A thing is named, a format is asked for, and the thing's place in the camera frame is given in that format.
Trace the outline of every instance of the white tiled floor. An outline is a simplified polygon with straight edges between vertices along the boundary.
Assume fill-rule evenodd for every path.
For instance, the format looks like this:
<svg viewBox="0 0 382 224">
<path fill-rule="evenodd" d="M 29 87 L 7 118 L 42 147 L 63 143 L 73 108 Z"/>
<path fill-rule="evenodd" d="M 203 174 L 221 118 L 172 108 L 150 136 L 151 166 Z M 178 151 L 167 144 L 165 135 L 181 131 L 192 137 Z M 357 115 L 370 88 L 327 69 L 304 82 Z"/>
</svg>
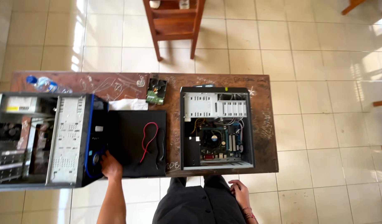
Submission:
<svg viewBox="0 0 382 224">
<path fill-rule="evenodd" d="M 263 224 L 382 224 L 382 0 L 347 4 L 207 0 L 195 60 L 185 40 L 158 62 L 141 0 L 17 0 L 0 89 L 24 69 L 269 74 L 280 171 L 225 179 Z M 128 223 L 151 223 L 168 186 L 123 180 Z M 0 193 L 0 223 L 95 223 L 106 188 Z"/>
</svg>

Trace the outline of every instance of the hand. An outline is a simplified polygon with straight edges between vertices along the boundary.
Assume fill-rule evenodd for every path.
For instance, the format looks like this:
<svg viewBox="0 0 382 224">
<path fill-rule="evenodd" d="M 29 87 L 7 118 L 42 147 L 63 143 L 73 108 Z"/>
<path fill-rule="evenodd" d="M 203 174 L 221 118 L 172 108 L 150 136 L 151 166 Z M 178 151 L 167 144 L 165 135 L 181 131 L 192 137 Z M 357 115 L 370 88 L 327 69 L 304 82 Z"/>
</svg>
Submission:
<svg viewBox="0 0 382 224">
<path fill-rule="evenodd" d="M 101 172 L 108 178 L 108 180 L 121 180 L 123 168 L 122 165 L 114 158 L 114 156 L 107 150 L 105 155 L 102 155 Z"/>
<path fill-rule="evenodd" d="M 248 188 L 239 180 L 232 180 L 228 183 L 232 184 L 230 191 L 231 194 L 235 195 L 238 205 L 241 208 L 250 207 Z"/>
</svg>

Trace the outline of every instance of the plastic water bottle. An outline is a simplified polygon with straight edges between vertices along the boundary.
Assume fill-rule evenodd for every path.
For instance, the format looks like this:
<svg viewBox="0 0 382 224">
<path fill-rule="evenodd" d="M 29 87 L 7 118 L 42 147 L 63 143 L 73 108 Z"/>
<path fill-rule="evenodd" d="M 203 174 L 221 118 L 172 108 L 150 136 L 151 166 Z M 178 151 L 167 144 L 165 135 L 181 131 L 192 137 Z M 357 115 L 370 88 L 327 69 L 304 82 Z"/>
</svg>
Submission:
<svg viewBox="0 0 382 224">
<path fill-rule="evenodd" d="M 47 77 L 40 77 L 36 78 L 33 75 L 30 75 L 27 77 L 27 83 L 34 85 L 35 89 L 39 92 L 45 92 L 45 93 L 72 93 L 72 90 L 60 86 L 53 80 L 47 78 Z"/>
</svg>

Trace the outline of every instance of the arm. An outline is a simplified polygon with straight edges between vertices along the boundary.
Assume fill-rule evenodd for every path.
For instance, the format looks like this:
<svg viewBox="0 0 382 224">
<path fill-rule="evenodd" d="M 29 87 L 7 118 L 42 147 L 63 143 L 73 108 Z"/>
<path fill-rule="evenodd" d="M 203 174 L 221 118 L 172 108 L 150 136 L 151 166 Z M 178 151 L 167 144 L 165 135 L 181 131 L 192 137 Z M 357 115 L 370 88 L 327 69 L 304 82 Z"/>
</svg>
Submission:
<svg viewBox="0 0 382 224">
<path fill-rule="evenodd" d="M 126 224 L 126 205 L 122 190 L 122 165 L 106 151 L 100 161 L 103 174 L 108 177 L 108 189 L 98 215 L 97 224 Z"/>
<path fill-rule="evenodd" d="M 237 199 L 238 205 L 241 208 L 249 207 L 248 209 L 245 209 L 242 211 L 243 216 L 247 213 L 252 213 L 252 209 L 250 208 L 249 203 L 249 191 L 248 188 L 243 185 L 243 183 L 239 180 L 232 180 L 228 183 L 232 184 L 230 191 L 233 195 L 235 195 L 235 198 Z M 254 218 L 248 218 L 245 220 L 247 224 L 259 224 L 256 219 Z"/>
</svg>

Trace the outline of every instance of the yellow label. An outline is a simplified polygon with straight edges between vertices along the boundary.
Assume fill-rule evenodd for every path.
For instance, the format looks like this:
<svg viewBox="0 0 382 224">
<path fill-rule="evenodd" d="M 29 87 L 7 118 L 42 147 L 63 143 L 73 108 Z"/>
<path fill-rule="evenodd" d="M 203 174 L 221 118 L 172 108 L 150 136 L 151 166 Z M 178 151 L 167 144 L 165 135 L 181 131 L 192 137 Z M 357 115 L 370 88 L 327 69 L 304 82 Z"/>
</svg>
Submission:
<svg viewBox="0 0 382 224">
<path fill-rule="evenodd" d="M 6 111 L 18 111 L 19 106 L 8 106 L 6 107 Z"/>
</svg>

